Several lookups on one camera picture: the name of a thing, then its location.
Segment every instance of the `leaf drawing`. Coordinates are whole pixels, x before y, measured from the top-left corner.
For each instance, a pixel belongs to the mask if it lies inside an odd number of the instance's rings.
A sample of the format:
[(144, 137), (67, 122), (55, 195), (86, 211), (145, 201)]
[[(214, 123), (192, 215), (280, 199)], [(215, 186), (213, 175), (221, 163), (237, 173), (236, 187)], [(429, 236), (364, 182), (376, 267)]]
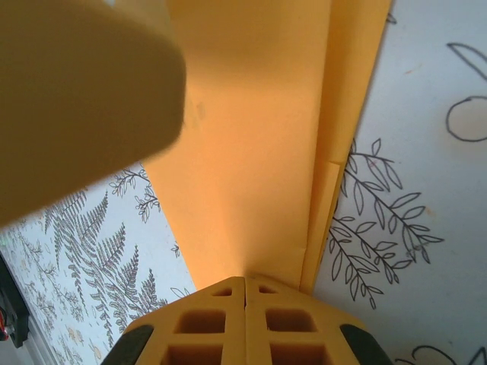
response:
[(464, 61), (481, 78), (487, 81), (487, 56), (478, 49), (464, 43), (447, 43), (450, 48), (462, 61)]
[(402, 206), (412, 202), (421, 195), (420, 192), (411, 192), (396, 199), (393, 204), (390, 205), (392, 209), (401, 208)]
[[(377, 296), (384, 295), (384, 290), (370, 280), (382, 275), (390, 285), (399, 284), (401, 270), (419, 261), (431, 264), (428, 245), (444, 241), (418, 223), (426, 211), (417, 203), (421, 193), (402, 192), (394, 161), (382, 156), (384, 148), (380, 138), (372, 143), (370, 153), (360, 152), (352, 144), (354, 163), (345, 167), (341, 199), (350, 199), (357, 216), (336, 214), (328, 236), (332, 280), (343, 278), (351, 298), (366, 299), (372, 309), (377, 308)], [(390, 200), (389, 194), (395, 197)], [(372, 236), (381, 239), (371, 242)]]
[(171, 290), (171, 291), (174, 293), (174, 295), (175, 295), (176, 297), (178, 297), (178, 298), (184, 298), (184, 297), (187, 297), (187, 296), (189, 295), (189, 291), (188, 291), (186, 288), (184, 288), (184, 289), (183, 289), (184, 291), (181, 291), (181, 290), (179, 290), (179, 289), (178, 289), (178, 288), (176, 288), (176, 287), (172, 287), (170, 290)]
[(336, 280), (336, 278), (338, 277), (338, 274), (340, 273), (340, 270), (342, 269), (342, 261), (343, 261), (343, 251), (340, 251), (339, 254), (333, 260), (333, 265), (332, 265), (332, 279), (333, 279), (333, 281)]
[(387, 23), (390, 23), (390, 24), (392, 24), (392, 25), (397, 24), (397, 20), (396, 20), (396, 18), (395, 18), (395, 17), (394, 17), (394, 16), (393, 16), (391, 13), (388, 13), (388, 14), (387, 14), (387, 19), (386, 19), (386, 22), (387, 22)]
[(353, 199), (355, 200), (355, 207), (357, 208), (358, 215), (361, 215), (364, 211), (364, 194), (362, 193), (362, 188), (358, 181), (355, 181), (353, 187)]

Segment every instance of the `yellow plastic object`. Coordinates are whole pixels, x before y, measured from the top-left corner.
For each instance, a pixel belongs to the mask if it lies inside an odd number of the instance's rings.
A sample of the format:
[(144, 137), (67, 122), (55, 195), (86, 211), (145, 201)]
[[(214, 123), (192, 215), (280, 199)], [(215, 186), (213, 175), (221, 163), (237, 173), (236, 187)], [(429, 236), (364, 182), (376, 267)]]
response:
[(245, 365), (245, 279), (200, 290), (135, 320), (125, 333), (141, 325), (154, 331), (137, 364)]
[(355, 317), (267, 278), (246, 278), (247, 363), (359, 365), (340, 326)]
[(390, 0), (332, 3), (307, 250), (300, 285), (300, 290), (307, 294), (313, 291), (320, 267), (389, 7)]
[(356, 318), (262, 277), (229, 278), (135, 320), (103, 361), (120, 363), (391, 364)]
[(310, 293), (389, 0), (168, 6), (185, 126), (145, 167), (195, 285), (259, 273)]
[(145, 169), (195, 285), (299, 287), (330, 0), (167, 4), (188, 100), (181, 139)]
[(164, 26), (95, 0), (0, 3), (0, 226), (177, 138), (185, 67)]

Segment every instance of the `line drawing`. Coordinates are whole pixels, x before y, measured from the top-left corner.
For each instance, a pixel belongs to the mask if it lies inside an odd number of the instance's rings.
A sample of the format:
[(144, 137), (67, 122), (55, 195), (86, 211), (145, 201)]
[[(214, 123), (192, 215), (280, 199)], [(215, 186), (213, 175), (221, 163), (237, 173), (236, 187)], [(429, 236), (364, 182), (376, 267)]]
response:
[[(394, 362), (405, 363), (408, 365), (426, 365), (425, 362), (421, 362), (419, 359), (417, 359), (417, 356), (420, 353), (423, 353), (426, 356), (428, 356), (428, 354), (430, 354), (430, 356), (434, 354), (435, 356), (441, 357), (442, 360), (448, 361), (450, 365), (458, 365), (458, 363), (446, 352), (428, 344), (422, 344), (421, 346), (417, 346), (412, 350), (411, 357), (414, 361), (397, 358), (394, 360)], [(467, 365), (487, 365), (487, 350), (485, 349), (485, 346), (482, 346), (478, 349), (478, 351), (472, 356)]]
[[(487, 81), (487, 56), (464, 43), (447, 43), (460, 59)], [(462, 142), (487, 139), (487, 97), (467, 97), (450, 106), (446, 116), (447, 132)]]
[[(463, 142), (485, 141), (487, 139), (486, 112), (487, 97), (467, 97), (455, 103), (450, 106), (447, 113), (446, 126), (448, 133)], [(465, 127), (470, 127), (474, 132), (466, 132)]]
[[(390, 285), (399, 284), (399, 270), (421, 261), (431, 264), (427, 247), (444, 240), (432, 236), (430, 229), (419, 224), (427, 209), (418, 205), (420, 192), (404, 194), (403, 183), (394, 169), (394, 161), (380, 155), (382, 140), (371, 145), (371, 152), (359, 152), (355, 140), (340, 187), (340, 201), (349, 200), (356, 214), (335, 214), (329, 229), (328, 250), (333, 255), (332, 281), (341, 276), (349, 286), (351, 298), (368, 299), (376, 309), (381, 280)], [(393, 202), (387, 201), (392, 194)], [(364, 211), (370, 210), (368, 219), (362, 219)], [(375, 232), (379, 239), (372, 240), (368, 234)], [(382, 279), (371, 285), (371, 281)]]
[(386, 22), (387, 23), (390, 23), (392, 25), (396, 25), (397, 24), (397, 20), (396, 18), (391, 14), (391, 13), (388, 13), (387, 14), (387, 19), (386, 19)]
[[(480, 75), (485, 81), (487, 81), (487, 56), (480, 52), (477, 48), (469, 46), (464, 43), (450, 42), (447, 43), (447, 47), (450, 48), (458, 57), (460, 57), (472, 70)], [(471, 58), (479, 57), (477, 62), (474, 62)]]

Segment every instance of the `branch drawing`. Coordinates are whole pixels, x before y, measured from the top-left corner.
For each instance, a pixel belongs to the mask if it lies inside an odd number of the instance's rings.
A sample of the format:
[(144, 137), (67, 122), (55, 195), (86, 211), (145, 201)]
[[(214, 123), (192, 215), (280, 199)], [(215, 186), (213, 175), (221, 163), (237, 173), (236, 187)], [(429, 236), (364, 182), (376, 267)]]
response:
[[(418, 222), (426, 211), (417, 205), (420, 192), (402, 193), (403, 183), (394, 169), (394, 161), (380, 155), (382, 140), (371, 145), (371, 152), (356, 151), (355, 141), (341, 185), (341, 199), (350, 199), (356, 217), (335, 215), (329, 230), (329, 253), (334, 256), (332, 280), (340, 274), (349, 286), (354, 301), (368, 298), (372, 309), (377, 308), (376, 294), (383, 290), (369, 281), (383, 276), (390, 285), (399, 284), (399, 271), (422, 261), (431, 263), (427, 247), (444, 240), (432, 236), (430, 229)], [(388, 197), (396, 195), (392, 202)], [(362, 220), (365, 210), (368, 219)], [(372, 240), (371, 232), (380, 235)]]
[[(448, 43), (460, 59), (487, 81), (487, 56), (463, 43)], [(452, 105), (446, 116), (447, 132), (463, 142), (487, 140), (487, 97), (471, 96)]]
[(120, 171), (114, 176), (115, 181), (111, 182), (110, 186), (113, 188), (112, 194), (122, 198), (127, 193), (129, 186), (135, 189), (136, 182), (138, 180), (142, 181), (145, 184), (144, 197), (140, 198), (137, 195), (135, 196), (135, 201), (137, 202), (135, 209), (138, 210), (138, 215), (142, 217), (142, 221), (147, 223), (151, 215), (151, 210), (156, 208), (160, 212), (161, 205), (142, 164), (140, 164), (140, 167), (141, 169), (137, 173), (131, 171), (129, 168)]
[(487, 81), (486, 55), (478, 49), (464, 43), (451, 42), (447, 43), (447, 47), (460, 57), (473, 71), (479, 74), (481, 78)]

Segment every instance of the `fern leaf drawing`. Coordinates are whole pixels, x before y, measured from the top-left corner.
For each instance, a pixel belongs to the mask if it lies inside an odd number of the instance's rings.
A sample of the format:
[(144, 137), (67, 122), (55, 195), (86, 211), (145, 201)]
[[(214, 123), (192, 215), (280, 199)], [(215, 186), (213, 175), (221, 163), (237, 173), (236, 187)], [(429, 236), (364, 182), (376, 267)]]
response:
[(76, 217), (76, 230), (78, 231), (79, 243), (84, 252), (92, 259), (96, 258), (96, 242), (105, 220), (108, 208), (108, 193), (105, 192), (101, 203), (87, 214)]
[(113, 317), (116, 318), (115, 323), (119, 326), (119, 332), (122, 333), (127, 327), (127, 301), (116, 285), (107, 283), (106, 288), (108, 297), (111, 299), (110, 306), (115, 309), (113, 312)]
[(132, 302), (136, 303), (137, 290), (135, 289), (135, 280), (137, 279), (138, 271), (138, 247), (135, 245), (135, 252), (133, 257), (123, 267), (119, 276), (116, 278), (116, 282), (119, 285), (119, 289), (126, 295)]
[(83, 304), (83, 307), (86, 310), (86, 303), (84, 302), (83, 298), (83, 290), (81, 289), (81, 272), (79, 271), (78, 267), (73, 264), (69, 265), (68, 268), (72, 270), (71, 277), (75, 279), (76, 291), (78, 292), (81, 304)]
[(117, 275), (116, 268), (120, 263), (125, 248), (125, 225), (115, 233), (115, 236), (103, 240), (97, 246), (97, 264), (101, 271), (111, 279)]
[(132, 309), (137, 311), (136, 316), (134, 315), (130, 316), (131, 319), (137, 319), (140, 316), (153, 312), (156, 309), (159, 309), (162, 306), (167, 305), (167, 300), (158, 299), (158, 296), (156, 294), (155, 279), (154, 279), (154, 275), (152, 274), (152, 269), (149, 269), (148, 278), (142, 282), (142, 289), (141, 292), (138, 294), (138, 298), (139, 298), (140, 306), (139, 308), (131, 307)]
[(64, 198), (57, 205), (46, 209), (45, 233), (53, 221), (54, 227), (54, 251), (56, 264), (59, 268), (59, 253), (61, 252), (64, 239), (69, 239), (72, 226), (72, 219), (84, 207), (86, 195), (84, 191), (76, 192)]

